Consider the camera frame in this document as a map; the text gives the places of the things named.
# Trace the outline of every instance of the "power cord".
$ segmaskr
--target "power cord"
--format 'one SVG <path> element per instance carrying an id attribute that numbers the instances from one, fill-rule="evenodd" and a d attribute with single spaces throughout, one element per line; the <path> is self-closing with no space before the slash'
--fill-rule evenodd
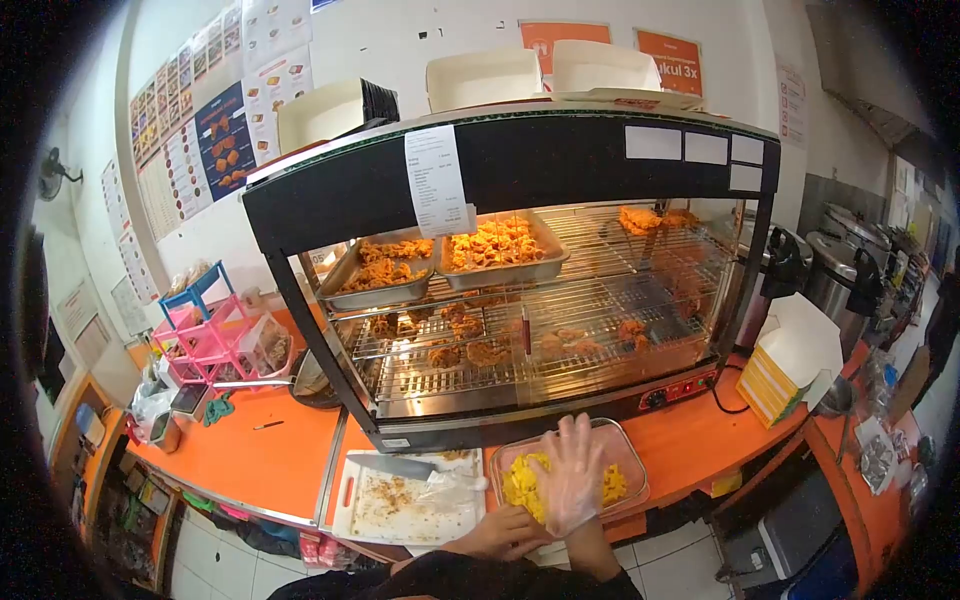
<path id="1" fill-rule="evenodd" d="M 740 413 L 745 413 L 745 412 L 747 412 L 748 410 L 750 410 L 750 405 L 749 405 L 749 404 L 748 404 L 747 406 L 744 406 L 744 407 L 741 408 L 741 409 L 737 409 L 737 410 L 735 410 L 735 411 L 732 411 L 732 410 L 730 410 L 729 408 L 724 408 L 724 405 L 720 403 L 720 396 L 717 395 L 716 387 L 717 387 L 717 383 L 720 381 L 720 376 L 723 374 L 723 371 L 725 371 L 726 369 L 736 369 L 736 370 L 738 370 L 738 371 L 743 371 L 743 367 L 738 367 L 738 366 L 736 366 L 736 365 L 729 365 L 729 364 L 728 364 L 728 365 L 725 365 L 724 368 L 723 368 L 723 370 L 721 370 L 721 371 L 717 374 L 717 378 L 714 379 L 712 382 L 710 382 L 710 386 L 709 386 L 709 387 L 710 387 L 710 393 L 713 394 L 713 401 L 716 402 L 717 408 L 719 408 L 719 409 L 722 410 L 723 412 L 727 413 L 728 415 L 739 415 Z"/>

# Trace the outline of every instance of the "white cutting board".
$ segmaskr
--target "white cutting board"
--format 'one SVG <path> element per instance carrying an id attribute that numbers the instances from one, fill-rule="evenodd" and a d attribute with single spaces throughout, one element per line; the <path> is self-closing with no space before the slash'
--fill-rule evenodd
<path id="1" fill-rule="evenodd" d="M 376 453 L 376 450 L 351 450 L 348 455 Z M 466 458 L 454 461 L 444 460 L 439 453 L 397 457 L 429 462 L 438 470 L 455 469 L 470 477 L 483 476 L 483 452 L 480 449 L 473 449 Z M 370 543 L 439 546 L 468 533 L 486 512 L 483 492 L 471 492 L 472 505 L 459 507 L 459 510 L 438 512 L 433 505 L 418 504 L 416 500 L 426 491 L 427 483 L 416 479 L 402 480 L 402 491 L 410 494 L 410 502 L 401 502 L 392 509 L 384 494 L 375 489 L 386 486 L 396 495 L 393 479 L 389 473 L 346 461 L 333 514 L 333 536 Z"/>

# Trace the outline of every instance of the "food warmer display case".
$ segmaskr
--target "food warmer display case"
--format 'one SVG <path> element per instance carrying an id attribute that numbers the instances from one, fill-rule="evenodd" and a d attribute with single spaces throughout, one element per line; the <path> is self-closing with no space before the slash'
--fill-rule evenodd
<path id="1" fill-rule="evenodd" d="M 424 240 L 404 137 L 445 125 L 478 229 Z M 705 113 L 521 103 L 335 140 L 251 177 L 243 202 L 300 332 L 374 445 L 442 450 L 708 389 L 754 288 L 779 169 L 773 134 Z M 755 235 L 733 277 L 748 203 Z M 732 239 L 703 226 L 731 213 Z M 347 251 L 315 270 L 311 251 L 331 245 Z"/>

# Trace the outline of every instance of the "orange sign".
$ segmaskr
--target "orange sign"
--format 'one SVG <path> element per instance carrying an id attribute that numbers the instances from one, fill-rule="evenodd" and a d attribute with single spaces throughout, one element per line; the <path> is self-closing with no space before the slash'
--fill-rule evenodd
<path id="1" fill-rule="evenodd" d="M 636 48 L 654 58 L 663 89 L 704 97 L 700 44 L 639 29 L 635 31 Z"/>
<path id="2" fill-rule="evenodd" d="M 610 25 L 596 23 L 544 23 L 520 21 L 523 47 L 536 50 L 540 58 L 540 72 L 553 75 L 553 42 L 558 39 L 584 39 L 610 43 Z"/>

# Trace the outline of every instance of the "kitchen knife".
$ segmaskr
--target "kitchen knife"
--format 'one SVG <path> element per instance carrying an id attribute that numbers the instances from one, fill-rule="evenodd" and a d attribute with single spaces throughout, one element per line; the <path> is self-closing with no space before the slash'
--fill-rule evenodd
<path id="1" fill-rule="evenodd" d="M 397 458 L 383 454 L 348 454 L 347 460 L 361 467 L 372 468 L 406 479 L 419 479 L 430 483 L 445 480 L 452 485 L 478 491 L 487 488 L 486 477 L 469 477 L 452 470 L 438 470 L 436 465 L 424 461 L 413 461 L 408 458 Z"/>

